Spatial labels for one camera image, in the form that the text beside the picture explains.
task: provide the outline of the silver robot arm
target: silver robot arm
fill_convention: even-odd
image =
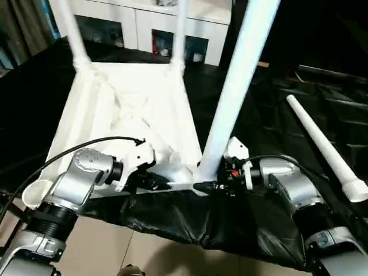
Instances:
[[[118,181],[122,189],[132,172],[154,161],[153,149],[146,143],[122,162],[91,148],[76,151],[68,169],[56,178],[29,224],[4,253],[0,276],[61,275],[50,262],[62,257],[66,240],[94,188]]]
[[[367,253],[298,166],[280,158],[262,158],[259,169],[250,171],[252,165],[246,166],[249,162],[242,161],[248,157],[247,148],[234,138],[224,157],[228,169],[223,179],[230,179],[229,185],[214,184],[213,189],[222,189],[230,196],[231,190],[237,189],[233,186],[236,182],[248,190],[275,189],[303,237],[313,275],[367,275]],[[247,184],[250,175],[261,178],[262,187]]]

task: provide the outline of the white pipe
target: white pipe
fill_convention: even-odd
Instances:
[[[361,202],[368,199],[368,186],[354,174],[297,99],[293,95],[289,95],[286,99],[341,182],[347,198],[351,202]]]
[[[73,53],[74,64],[89,64],[90,58],[87,56],[82,36],[79,32],[78,24],[73,15],[69,0],[59,0],[60,10],[63,14],[64,23],[67,29],[68,41]]]
[[[185,54],[185,25],[189,0],[178,1],[177,29],[174,34],[174,52],[171,59],[172,64],[179,67],[184,66]]]
[[[248,1],[203,158],[194,178],[196,181],[211,181],[217,177],[217,169],[247,94],[278,5],[279,0]]]

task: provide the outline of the black cloth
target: black cloth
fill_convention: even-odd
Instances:
[[[166,63],[168,59],[139,51],[85,42],[96,62]],[[0,79],[1,167],[0,189],[14,189],[45,160],[71,88],[75,71],[71,51],[59,40],[46,51]],[[216,110],[226,72],[188,64],[184,81],[202,149]],[[333,141],[347,162],[366,180],[368,105],[366,87],[322,85],[273,80],[257,71],[233,134],[257,154],[286,154],[319,173],[327,166],[285,102],[294,94]],[[318,181],[323,196],[346,224],[356,216],[340,185]],[[305,270],[302,238],[275,193],[198,197],[184,191],[91,200],[85,215],[134,230],[154,233],[181,243],[262,259]],[[360,222],[352,227],[368,237]]]

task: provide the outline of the curtain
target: curtain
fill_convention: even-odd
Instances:
[[[20,63],[54,41],[41,0],[0,0],[0,16]]]

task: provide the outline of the tile floor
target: tile floor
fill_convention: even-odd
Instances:
[[[17,219],[7,214],[0,226],[4,245]],[[134,264],[147,276],[310,276],[293,269],[242,258],[218,250],[183,245],[92,218],[79,218],[62,260],[63,276],[116,276]]]

